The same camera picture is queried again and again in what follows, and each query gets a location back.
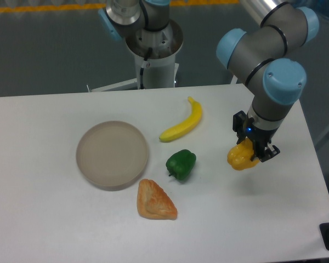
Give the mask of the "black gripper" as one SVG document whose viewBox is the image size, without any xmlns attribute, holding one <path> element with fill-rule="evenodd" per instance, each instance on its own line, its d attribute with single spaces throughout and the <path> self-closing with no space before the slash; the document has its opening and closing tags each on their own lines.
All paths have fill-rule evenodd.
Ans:
<svg viewBox="0 0 329 263">
<path fill-rule="evenodd" d="M 232 120 L 232 129 L 237 136 L 236 144 L 242 143 L 246 137 L 252 141 L 253 155 L 251 161 L 266 162 L 280 153 L 278 147 L 269 143 L 272 130 L 258 128 L 255 126 L 254 118 L 246 117 L 243 111 L 234 114 Z"/>
</svg>

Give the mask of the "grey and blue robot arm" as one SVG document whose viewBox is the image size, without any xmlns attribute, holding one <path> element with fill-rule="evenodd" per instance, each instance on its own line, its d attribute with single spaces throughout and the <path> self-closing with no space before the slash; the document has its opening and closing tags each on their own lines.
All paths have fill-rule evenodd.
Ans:
<svg viewBox="0 0 329 263">
<path fill-rule="evenodd" d="M 179 25 L 169 17 L 169 1 L 107 1 L 99 10 L 106 31 L 124 39 L 134 56 L 139 89 L 171 88 L 175 56 L 183 45 Z M 242 1 L 259 25 L 254 33 L 235 28 L 219 41 L 216 56 L 253 94 L 247 112 L 233 116 L 238 141 L 250 139 L 252 159 L 279 154 L 272 138 L 307 82 L 304 68 L 286 55 L 312 40 L 319 20 L 307 7 L 287 1 Z"/>
</svg>

